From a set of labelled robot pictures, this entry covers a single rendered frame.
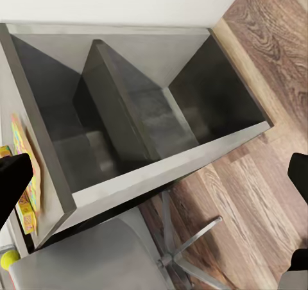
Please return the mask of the board game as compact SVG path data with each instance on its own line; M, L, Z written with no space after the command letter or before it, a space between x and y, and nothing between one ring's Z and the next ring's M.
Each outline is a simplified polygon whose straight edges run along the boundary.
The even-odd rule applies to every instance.
M12 157L12 152L10 151L8 145L0 147L0 159L5 157ZM15 208L17 209L25 234L35 231L37 235L37 220L26 189L17 202Z

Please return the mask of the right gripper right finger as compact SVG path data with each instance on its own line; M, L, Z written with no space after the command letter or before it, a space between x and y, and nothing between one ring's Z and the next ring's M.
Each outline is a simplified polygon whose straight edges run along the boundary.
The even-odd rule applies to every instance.
M293 153L287 174L308 204L308 155Z

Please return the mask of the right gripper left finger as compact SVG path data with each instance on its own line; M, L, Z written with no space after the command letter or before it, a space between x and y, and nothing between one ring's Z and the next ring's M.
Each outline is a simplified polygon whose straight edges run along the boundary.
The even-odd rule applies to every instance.
M27 153L0 159L0 230L32 178L33 168Z

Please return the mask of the jigsaw puzzle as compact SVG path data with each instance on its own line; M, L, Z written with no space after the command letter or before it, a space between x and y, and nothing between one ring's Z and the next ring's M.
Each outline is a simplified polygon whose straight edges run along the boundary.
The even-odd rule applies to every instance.
M33 168L33 178L26 188L26 192L34 209L35 216L40 216L40 167L30 143L24 133L17 113L12 114L12 127L14 134L15 155L27 153L30 156Z

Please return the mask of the tennis ball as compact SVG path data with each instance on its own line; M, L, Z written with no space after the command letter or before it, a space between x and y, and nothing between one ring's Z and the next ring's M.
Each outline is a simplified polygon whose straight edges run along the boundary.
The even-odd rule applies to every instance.
M14 262L17 262L19 259L21 259L21 256L18 251L9 250L1 258L1 267L3 267L6 271L8 270L9 265L13 264Z

